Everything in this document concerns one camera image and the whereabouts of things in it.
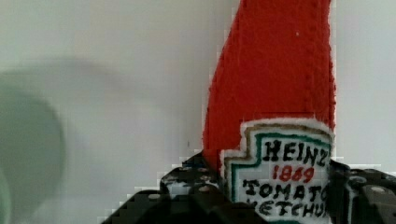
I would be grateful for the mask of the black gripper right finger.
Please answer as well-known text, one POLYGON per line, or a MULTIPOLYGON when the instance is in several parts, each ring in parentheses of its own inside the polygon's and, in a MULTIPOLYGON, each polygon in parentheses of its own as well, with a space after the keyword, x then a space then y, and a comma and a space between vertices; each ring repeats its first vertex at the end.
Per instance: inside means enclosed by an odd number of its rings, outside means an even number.
POLYGON ((396 224, 396 177, 331 161, 327 211, 332 224, 396 224))

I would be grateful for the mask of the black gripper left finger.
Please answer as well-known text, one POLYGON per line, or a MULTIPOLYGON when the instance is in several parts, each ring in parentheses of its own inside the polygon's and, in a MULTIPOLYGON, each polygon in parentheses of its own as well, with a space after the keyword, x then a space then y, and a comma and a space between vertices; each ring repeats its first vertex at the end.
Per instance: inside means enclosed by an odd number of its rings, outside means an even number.
POLYGON ((220 178, 197 154, 137 192, 101 224, 268 224, 246 203, 233 203, 220 178))

